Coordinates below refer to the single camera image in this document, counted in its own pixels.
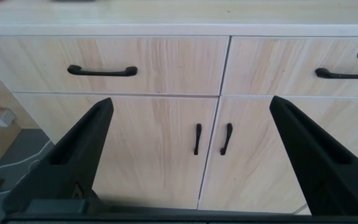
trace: cabinet door handle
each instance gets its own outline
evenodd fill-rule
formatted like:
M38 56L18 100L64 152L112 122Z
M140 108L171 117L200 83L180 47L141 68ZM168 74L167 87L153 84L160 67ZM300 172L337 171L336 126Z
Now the cabinet door handle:
M224 156L227 151L227 145L229 145L231 133L233 132L233 125L231 123L226 126L226 142L224 143L223 148L221 148L221 155Z
M70 65L67 68L68 73L73 75L89 75L89 76L110 76L110 77L131 77L137 74L137 67L127 67L123 72L90 72L82 71L81 66Z
M358 75L335 74L331 73L327 68L317 68L316 75L320 78L358 79Z
M201 127L201 124L197 124L196 126L196 147L194 148L194 155L198 155L198 144L200 143L200 137L201 137L201 131L203 128Z

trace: wooden cabinet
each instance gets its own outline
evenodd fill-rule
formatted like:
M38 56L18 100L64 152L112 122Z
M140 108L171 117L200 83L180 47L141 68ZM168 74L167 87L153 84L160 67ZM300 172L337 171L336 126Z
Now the wooden cabinet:
M57 142L108 96L16 93ZM114 114L93 189L115 205L196 208L216 98L112 96ZM202 125L194 155L196 124Z
M224 95L358 96L358 80L314 72L358 74L358 38L233 37L229 52Z
M222 97L199 209L292 213L305 198L269 111L272 97ZM288 97L358 157L358 99ZM226 125L233 132L226 155Z
M0 37L0 79L12 91L218 95L229 37ZM131 77L78 76L82 70Z

